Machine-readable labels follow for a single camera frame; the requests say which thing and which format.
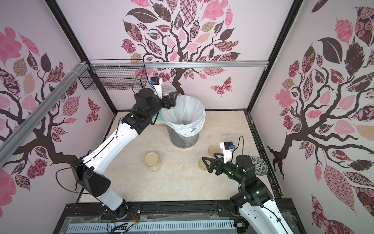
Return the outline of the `glass jar tan lid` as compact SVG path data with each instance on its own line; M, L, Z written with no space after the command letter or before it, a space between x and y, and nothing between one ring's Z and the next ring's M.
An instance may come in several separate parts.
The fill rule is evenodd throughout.
M169 82L164 82L162 83L161 85L161 88L162 88L162 96L168 96L169 93L173 93L173 92L176 92L176 88Z
M225 142L232 142L233 145L237 145L238 143L238 137L234 134L228 134L225 137Z
M151 172L158 171L162 166L158 154L154 152L145 155L144 163Z

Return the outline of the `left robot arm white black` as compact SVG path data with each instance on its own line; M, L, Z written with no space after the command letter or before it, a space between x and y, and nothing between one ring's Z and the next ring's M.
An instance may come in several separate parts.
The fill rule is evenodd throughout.
M127 215L127 202L111 186L104 172L128 143L149 125L155 124L162 109L175 107L177 96L178 92L163 94L151 88L139 90L134 95L135 105L119 121L116 130L93 152L75 160L69 167L76 183L99 200L116 219L123 219Z

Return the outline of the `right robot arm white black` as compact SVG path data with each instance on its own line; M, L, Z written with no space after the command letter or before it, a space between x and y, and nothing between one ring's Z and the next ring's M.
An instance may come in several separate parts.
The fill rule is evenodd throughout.
M225 174L238 182L238 193L230 198L235 215L243 217L258 234L292 234L268 187L255 173L252 158L236 157L235 163L224 163L219 154L203 157L207 171L217 176Z

